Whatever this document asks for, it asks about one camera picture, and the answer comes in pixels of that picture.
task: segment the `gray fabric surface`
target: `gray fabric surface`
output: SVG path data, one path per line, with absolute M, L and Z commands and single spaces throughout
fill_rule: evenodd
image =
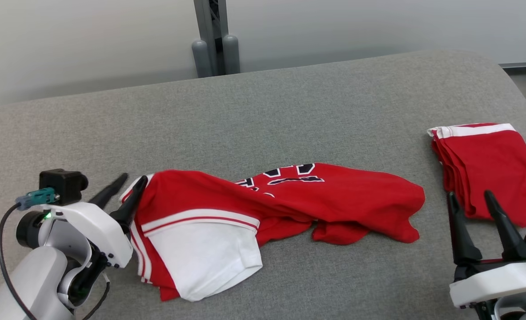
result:
M 265 245 L 261 271 L 194 303 L 160 302 L 133 259 L 108 271 L 112 289 L 94 319 L 476 318 L 455 310 L 448 296 L 454 264 L 442 171 L 425 130 L 488 121 L 510 122 L 526 140 L 526 100 L 492 61 L 458 51 L 14 104 L 0 107 L 0 217 L 50 168 L 85 173 L 86 197 L 120 172 L 166 168 L 228 180 L 309 162 L 389 172 L 425 188 L 425 206 L 411 219 L 421 234 L 413 244 L 371 233 L 342 247 L 315 243 L 306 232 Z M 20 217 L 9 219 L 4 238 L 10 268 L 28 251 L 13 238 Z M 470 231 L 485 257 L 499 257 L 491 223 L 471 223 Z

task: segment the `black lettering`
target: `black lettering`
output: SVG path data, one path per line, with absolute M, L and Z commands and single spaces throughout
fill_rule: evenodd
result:
M 268 185 L 273 186 L 275 184 L 282 184 L 283 182 L 288 182 L 288 181 L 324 182 L 323 179 L 318 178 L 317 176 L 301 176 L 300 178 L 284 178 L 284 179 L 269 181 Z
M 265 176 L 268 176 L 269 178 L 274 178 L 276 176 L 281 176 L 281 170 L 275 169 L 275 170 L 269 170 L 268 172 L 263 173 Z
M 238 184 L 240 186 L 247 187 L 247 188 L 251 188 L 255 186 L 255 184 L 253 183 L 253 178 L 247 178 L 245 180 L 238 181 L 235 184 Z
M 300 166 L 297 166 L 297 172 L 299 176 L 302 176 L 303 174 L 309 174 L 314 170 L 314 164 L 301 164 Z

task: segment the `white trim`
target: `white trim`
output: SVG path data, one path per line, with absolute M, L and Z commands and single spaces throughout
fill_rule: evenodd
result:
M 255 227 L 259 228 L 259 220 L 255 219 L 254 217 L 250 217 L 250 216 L 246 216 L 240 213 L 235 213 L 235 212 L 230 212 L 230 211 L 218 210 L 218 209 L 186 210 L 186 211 L 176 213 L 174 215 L 169 215 L 167 217 L 157 219 L 155 221 L 144 223 L 143 225 L 141 225 L 141 227 L 142 227 L 143 232 L 147 232 L 147 231 L 150 231 L 151 229 L 160 227 L 161 225 L 164 225 L 167 223 L 176 222 L 178 220 L 183 220 L 183 219 L 189 219 L 192 217 L 202 217 L 202 216 L 224 217 L 228 219 L 234 219 L 234 220 L 243 221 L 243 222 L 255 225 Z M 223 223 L 226 222 L 226 220 L 220 220 L 218 222 L 222 223 L 222 221 Z
M 142 264 L 143 264 L 142 254 L 141 254 L 140 249 L 137 247 L 136 243 L 134 243 L 134 241 L 133 241 L 132 232 L 131 232 L 131 236 L 130 236 L 130 244 L 133 245 L 134 251 L 136 251 L 136 253 L 137 253 L 137 258 L 138 258 L 138 275 L 142 276 Z
M 134 237 L 134 240 L 137 242 L 137 249 L 141 250 L 143 257 L 143 272 L 141 276 L 146 279 L 150 279 L 150 275 L 153 272 L 153 264 L 150 261 L 149 254 L 146 252 L 145 244 L 142 242 L 141 236 L 138 234 L 138 230 L 134 222 L 130 225 L 130 231 Z
M 148 237 L 151 237 L 151 236 L 153 236 L 153 235 L 155 235 L 155 234 L 157 234 L 159 232 L 166 231 L 166 230 L 168 230 L 170 228 L 178 227 L 178 226 L 184 225 L 184 224 L 192 224 L 192 223 L 223 223 L 223 224 L 230 224 L 230 225 L 236 225 L 237 227 L 243 227 L 245 229 L 249 229 L 249 230 L 253 231 L 254 233 L 257 233 L 257 229 L 256 228 L 253 228 L 250 225 L 246 225 L 245 223 L 214 218 L 214 219 L 185 220 L 185 221 L 181 221 L 181 222 L 176 222 L 176 223 L 173 223 L 173 224 L 165 225 L 163 227 L 159 227 L 159 228 L 156 228 L 156 229 L 152 229 L 151 231 L 145 232 L 145 237 L 148 238 Z
M 147 176 L 147 178 L 149 179 L 148 182 L 146 183 L 146 186 L 149 186 L 149 184 L 150 184 L 150 180 L 153 179 L 154 173 L 153 173 L 153 174 L 147 174 L 146 176 Z M 140 180 L 141 177 L 142 177 L 142 176 L 139 176 L 138 178 L 136 178 L 136 179 L 132 182 L 132 184 L 130 184 L 126 189 L 124 189 L 124 191 L 122 192 L 122 194 L 120 194 L 120 197 L 119 197 L 119 201 L 120 201 L 120 202 L 123 202 L 124 197 L 125 197 L 130 191 L 132 191 L 133 186 L 134 186 L 135 184 L 137 184 L 138 180 Z
M 439 126 L 427 130 L 429 136 L 434 136 L 435 133 L 437 138 L 446 139 L 452 136 L 477 136 L 479 134 L 496 133 L 500 131 L 515 131 L 511 124 L 499 124 L 489 126 Z

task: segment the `folded clothing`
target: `folded clothing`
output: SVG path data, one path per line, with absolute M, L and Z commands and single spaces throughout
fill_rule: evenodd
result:
M 526 227 L 526 143 L 511 124 L 439 126 L 427 130 L 443 166 L 443 184 L 467 217 L 492 219 L 484 200 L 491 190 L 510 219 Z
M 130 186 L 121 200 L 129 196 Z M 331 164 L 302 164 L 233 183 L 203 172 L 149 176 L 131 225 L 143 282 L 161 299 L 201 300 L 261 269 L 259 247 L 306 231 L 350 244 L 373 230 L 411 243 L 409 223 L 423 189 L 398 176 Z

